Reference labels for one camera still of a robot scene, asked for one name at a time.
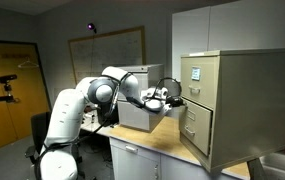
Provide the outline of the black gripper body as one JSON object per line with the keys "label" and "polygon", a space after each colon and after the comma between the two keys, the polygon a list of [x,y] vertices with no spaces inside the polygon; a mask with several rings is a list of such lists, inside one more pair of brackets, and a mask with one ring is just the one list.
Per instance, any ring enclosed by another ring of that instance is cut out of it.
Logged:
{"label": "black gripper body", "polygon": [[180,107],[184,105],[183,99],[180,96],[169,96],[166,98],[166,103],[171,107]]}

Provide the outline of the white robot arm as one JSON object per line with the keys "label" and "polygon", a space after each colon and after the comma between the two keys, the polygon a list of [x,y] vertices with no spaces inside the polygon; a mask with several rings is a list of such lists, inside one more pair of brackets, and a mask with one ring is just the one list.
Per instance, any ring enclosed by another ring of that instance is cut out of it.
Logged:
{"label": "white robot arm", "polygon": [[122,94],[135,107],[150,115],[166,115],[183,104],[158,85],[139,89],[137,78],[119,67],[109,66],[99,77],[86,77],[75,88],[62,90],[53,107],[47,135],[35,165],[36,180],[77,180],[80,172],[72,148],[79,141],[84,110],[107,105],[114,110]]}

